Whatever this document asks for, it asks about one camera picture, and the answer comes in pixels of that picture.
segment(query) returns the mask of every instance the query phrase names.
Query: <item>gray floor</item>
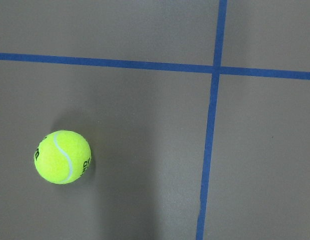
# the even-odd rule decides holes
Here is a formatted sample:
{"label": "gray floor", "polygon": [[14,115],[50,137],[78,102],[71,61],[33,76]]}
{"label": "gray floor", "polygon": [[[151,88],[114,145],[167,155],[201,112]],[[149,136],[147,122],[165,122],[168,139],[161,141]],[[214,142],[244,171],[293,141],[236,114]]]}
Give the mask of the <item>gray floor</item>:
{"label": "gray floor", "polygon": [[[218,0],[0,1],[0,52],[212,65]],[[223,66],[310,71],[310,0],[228,1]],[[195,239],[210,74],[0,60],[0,240]],[[54,185],[48,133],[93,150]],[[207,240],[310,240],[310,81],[222,75]]]}

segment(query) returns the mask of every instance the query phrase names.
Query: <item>gray surface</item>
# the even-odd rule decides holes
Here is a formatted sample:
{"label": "gray surface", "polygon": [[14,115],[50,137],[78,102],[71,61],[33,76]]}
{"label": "gray surface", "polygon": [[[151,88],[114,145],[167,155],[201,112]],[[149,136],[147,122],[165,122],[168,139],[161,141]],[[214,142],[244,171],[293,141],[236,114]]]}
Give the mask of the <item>gray surface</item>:
{"label": "gray surface", "polygon": [[218,0],[0,1],[0,52],[212,65]]}
{"label": "gray surface", "polygon": [[[0,61],[0,239],[193,239],[209,74]],[[36,172],[57,129],[92,166],[67,185]]]}
{"label": "gray surface", "polygon": [[228,1],[222,65],[310,71],[310,0]]}
{"label": "gray surface", "polygon": [[310,240],[310,81],[221,76],[207,240]]}

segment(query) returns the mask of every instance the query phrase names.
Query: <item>blue painter's tape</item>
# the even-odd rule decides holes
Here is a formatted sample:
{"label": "blue painter's tape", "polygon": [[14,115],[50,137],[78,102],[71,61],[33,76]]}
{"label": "blue painter's tape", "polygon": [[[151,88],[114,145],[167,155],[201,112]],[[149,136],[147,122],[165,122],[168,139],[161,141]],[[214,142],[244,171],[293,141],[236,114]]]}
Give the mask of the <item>blue painter's tape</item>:
{"label": "blue painter's tape", "polygon": [[225,75],[310,80],[310,72],[306,71],[299,72],[299,71],[287,71],[287,70],[258,69],[258,68],[244,68],[244,67],[237,68],[230,66],[222,66],[220,67],[220,73]]}
{"label": "blue painter's tape", "polygon": [[17,54],[17,53],[3,53],[3,52],[0,52],[0,60],[22,61],[33,63],[99,66],[99,67],[113,67],[113,68],[126,68],[126,69],[162,70],[162,71],[206,73],[206,74],[211,74],[214,69],[212,66],[209,65]]}
{"label": "blue painter's tape", "polygon": [[199,210],[199,215],[197,219],[196,240],[203,240],[203,236],[204,236],[206,206],[207,206],[207,198],[208,198],[209,173],[210,173],[211,154],[212,154],[212,147],[213,147],[215,115],[216,115],[218,85],[219,85],[219,76],[220,76],[219,69],[221,65],[224,32],[225,32],[225,22],[226,22],[226,9],[227,9],[227,0],[220,0],[219,8],[218,8],[217,30],[216,30],[216,40],[215,40],[215,52],[214,52],[214,64],[213,64],[214,72],[212,74],[211,85],[210,85],[210,100],[209,100],[209,108],[208,108],[203,170],[202,170],[202,176],[201,176],[200,210]]}

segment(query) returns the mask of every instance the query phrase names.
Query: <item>tennis ball seam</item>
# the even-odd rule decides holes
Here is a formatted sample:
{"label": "tennis ball seam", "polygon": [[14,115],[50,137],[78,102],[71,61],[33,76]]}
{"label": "tennis ball seam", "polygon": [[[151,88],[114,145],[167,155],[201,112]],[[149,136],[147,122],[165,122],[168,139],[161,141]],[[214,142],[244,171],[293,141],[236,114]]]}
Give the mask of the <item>tennis ball seam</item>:
{"label": "tennis ball seam", "polygon": [[73,174],[73,162],[71,161],[69,155],[58,145],[58,142],[57,142],[57,136],[58,135],[59,135],[59,133],[56,133],[55,136],[54,136],[55,146],[61,152],[61,154],[66,157],[67,162],[68,162],[68,166],[69,166],[69,174],[68,174],[67,178],[65,180],[62,180],[62,181],[58,182],[59,184],[62,184],[64,182],[68,181],[71,178],[71,176]]}

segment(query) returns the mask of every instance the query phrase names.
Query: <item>tennis ball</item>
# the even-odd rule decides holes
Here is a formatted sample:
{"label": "tennis ball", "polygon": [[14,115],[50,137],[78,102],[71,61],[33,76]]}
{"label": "tennis ball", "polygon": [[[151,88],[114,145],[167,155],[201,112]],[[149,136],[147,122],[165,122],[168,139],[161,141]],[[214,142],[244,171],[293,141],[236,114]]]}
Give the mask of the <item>tennis ball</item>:
{"label": "tennis ball", "polygon": [[44,179],[54,184],[68,184],[85,172],[91,161],[91,151],[83,136],[60,130],[41,141],[34,161]]}

